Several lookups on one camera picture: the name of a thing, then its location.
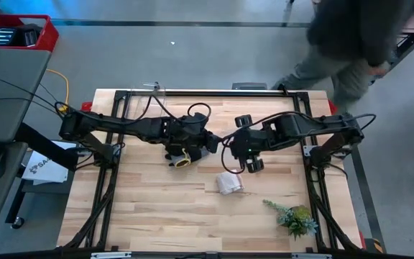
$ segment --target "red bin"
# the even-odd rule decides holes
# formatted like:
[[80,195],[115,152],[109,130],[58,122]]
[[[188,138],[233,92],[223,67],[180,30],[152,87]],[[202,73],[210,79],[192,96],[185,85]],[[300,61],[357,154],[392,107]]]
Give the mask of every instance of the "red bin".
[[1,46],[1,48],[11,48],[20,50],[49,50],[52,52],[55,43],[58,39],[58,31],[50,21],[48,15],[21,15],[21,14],[0,14],[0,27],[17,27],[24,23],[21,19],[44,19],[45,25],[42,28],[40,36],[37,39],[36,45],[32,47],[15,47],[15,46]]

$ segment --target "concrete floor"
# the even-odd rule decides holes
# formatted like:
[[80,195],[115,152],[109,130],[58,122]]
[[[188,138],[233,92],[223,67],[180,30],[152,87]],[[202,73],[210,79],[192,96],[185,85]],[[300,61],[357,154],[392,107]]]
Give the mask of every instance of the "concrete floor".
[[[291,12],[283,0],[2,0],[6,12],[49,14],[59,19],[309,22],[309,0]],[[49,68],[70,79],[70,103],[91,101],[96,88],[139,88],[159,81],[167,88],[231,88],[233,82],[266,82],[289,73],[308,49],[302,28],[57,27],[60,39]],[[42,83],[58,98],[64,82],[46,73]],[[332,92],[329,80],[315,88]],[[39,95],[49,98],[40,88]],[[377,121],[359,146],[388,253],[414,255],[414,52],[351,110],[373,112]],[[25,122],[58,139],[60,120],[32,105]],[[349,159],[351,197],[359,228],[369,237],[362,197]],[[29,195],[20,230],[0,217],[0,253],[55,246],[67,198]]]

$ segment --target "wooden table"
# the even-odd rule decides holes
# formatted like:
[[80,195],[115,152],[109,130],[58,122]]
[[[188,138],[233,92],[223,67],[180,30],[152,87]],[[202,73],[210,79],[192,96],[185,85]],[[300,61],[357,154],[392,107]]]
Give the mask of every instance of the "wooden table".
[[[110,114],[114,92],[97,90],[92,110]],[[330,114],[325,92],[309,91],[309,96],[313,116]],[[139,116],[146,100],[146,97],[132,97],[129,118]],[[276,112],[293,110],[292,99],[281,97],[165,97],[164,100],[177,117],[185,115],[191,104],[206,102],[212,108],[206,128],[219,136],[236,130],[234,117],[251,114],[257,121]],[[203,107],[197,111],[206,114]],[[160,115],[161,109],[152,103],[147,116]],[[104,141],[106,133],[94,135]],[[319,144],[328,138],[319,136]],[[186,168],[175,169],[167,166],[162,145],[150,145],[131,136],[126,136],[124,141],[126,147],[119,166],[107,247],[118,245],[120,250],[171,252],[303,252],[305,247],[316,248],[315,237],[294,240],[285,227],[277,226],[276,212],[262,204],[263,199],[269,199],[288,207],[300,204],[309,207],[299,145],[263,152],[265,169],[255,174],[243,173],[244,191],[222,196],[216,186],[216,175],[224,172],[221,152]],[[225,161],[230,168],[238,166],[229,151]],[[340,161],[334,163],[342,166]],[[58,245],[70,241],[88,218],[97,177],[98,169],[93,166],[75,173]],[[333,217],[354,244],[361,246],[346,177],[329,168],[325,180]],[[328,244],[322,216],[321,224]]]

